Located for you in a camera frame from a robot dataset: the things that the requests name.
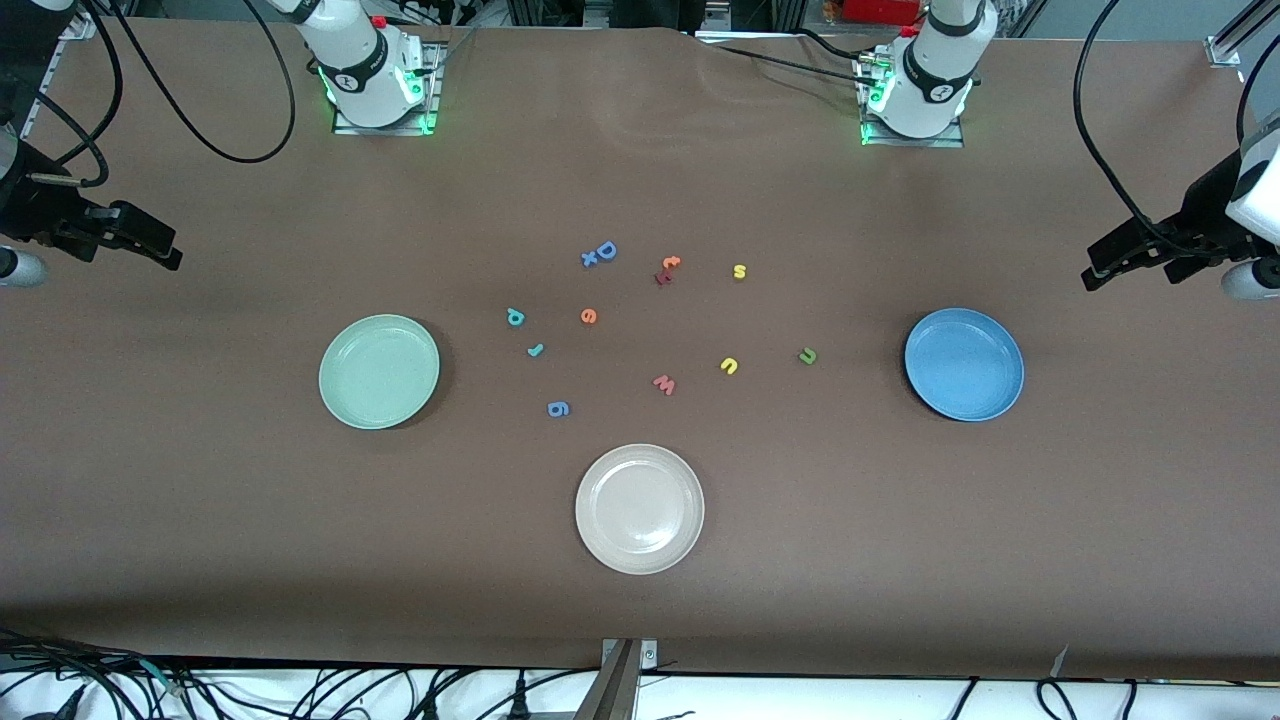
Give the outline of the red box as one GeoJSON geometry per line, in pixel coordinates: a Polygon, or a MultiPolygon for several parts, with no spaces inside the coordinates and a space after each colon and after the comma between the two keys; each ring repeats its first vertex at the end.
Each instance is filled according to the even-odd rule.
{"type": "Polygon", "coordinates": [[[841,0],[840,17],[869,26],[913,26],[925,0],[841,0]]]}

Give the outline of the brown table cover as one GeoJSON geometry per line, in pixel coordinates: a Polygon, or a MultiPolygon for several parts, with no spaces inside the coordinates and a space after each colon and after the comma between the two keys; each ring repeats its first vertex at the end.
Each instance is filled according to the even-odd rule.
{"type": "Polygon", "coordinates": [[[1083,288],[1124,210],[1074,129],[1075,44],[995,44],[964,146],[910,149],[861,145],[835,79],[669,29],[481,29],[435,135],[338,137],[278,33],[297,126],[255,165],[122,51],[93,197],[172,225],[178,272],[44,250],[45,286],[0,290],[0,625],[260,659],[588,666],[645,635],[678,673],[1280,676],[1280,301],[1220,270],[1083,288]],[[908,383],[946,307],[1021,351],[993,420],[908,383]],[[360,430],[317,369],[380,314],[442,373],[360,430]],[[707,506],[648,577],[573,516],[634,443],[707,506]]]}

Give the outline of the grey metal table bracket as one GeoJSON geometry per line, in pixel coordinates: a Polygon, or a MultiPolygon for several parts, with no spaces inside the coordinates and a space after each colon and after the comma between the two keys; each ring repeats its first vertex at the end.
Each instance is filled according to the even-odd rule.
{"type": "Polygon", "coordinates": [[[572,720],[635,720],[639,682],[658,664],[653,638],[603,641],[602,666],[572,720]]]}

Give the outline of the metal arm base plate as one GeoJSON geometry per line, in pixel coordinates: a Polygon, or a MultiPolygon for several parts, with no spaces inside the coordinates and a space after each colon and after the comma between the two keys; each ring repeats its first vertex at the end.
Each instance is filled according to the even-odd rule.
{"type": "Polygon", "coordinates": [[[323,68],[326,96],[334,106],[333,132],[420,137],[434,133],[443,90],[447,45],[424,44],[387,27],[379,31],[385,51],[379,68],[323,68]]]}
{"type": "Polygon", "coordinates": [[[869,79],[869,85],[863,85],[858,90],[858,104],[860,111],[861,143],[863,145],[891,145],[901,147],[933,147],[933,149],[960,149],[963,146],[963,128],[959,120],[960,111],[964,110],[964,101],[947,101],[940,105],[925,104],[923,110],[909,106],[908,91],[900,92],[899,100],[893,104],[893,94],[902,87],[902,82],[896,79],[893,72],[893,59],[890,55],[860,53],[858,59],[851,61],[856,79],[869,79]],[[915,117],[923,117],[923,122],[932,124],[934,120],[948,120],[946,127],[940,127],[937,135],[928,137],[915,137],[897,132],[878,110],[886,109],[913,110],[908,119],[910,129],[915,129],[920,122],[915,117]]]}

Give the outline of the blue plate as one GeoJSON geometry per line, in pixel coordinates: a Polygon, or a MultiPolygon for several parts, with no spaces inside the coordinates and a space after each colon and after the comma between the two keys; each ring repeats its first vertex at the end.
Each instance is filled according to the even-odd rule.
{"type": "Polygon", "coordinates": [[[1010,410],[1025,384],[1014,337],[993,318],[968,307],[923,316],[908,333],[902,366],[915,396],[954,421],[989,421],[1010,410]]]}

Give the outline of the beige plate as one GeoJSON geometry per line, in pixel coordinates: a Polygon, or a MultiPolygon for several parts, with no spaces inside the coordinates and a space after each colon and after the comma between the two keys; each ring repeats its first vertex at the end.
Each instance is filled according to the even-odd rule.
{"type": "Polygon", "coordinates": [[[575,525],[603,566],[631,575],[675,568],[696,546],[705,523],[698,474],[659,445],[623,445],[604,452],[582,474],[573,501],[575,525]]]}

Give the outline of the mint green plate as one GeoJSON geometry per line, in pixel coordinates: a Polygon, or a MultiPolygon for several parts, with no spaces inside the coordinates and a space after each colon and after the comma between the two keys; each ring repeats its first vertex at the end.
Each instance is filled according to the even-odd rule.
{"type": "Polygon", "coordinates": [[[360,430],[401,425],[434,396],[442,352],[425,325],[397,314],[362,318],[325,348],[317,388],[326,410],[360,430]]]}

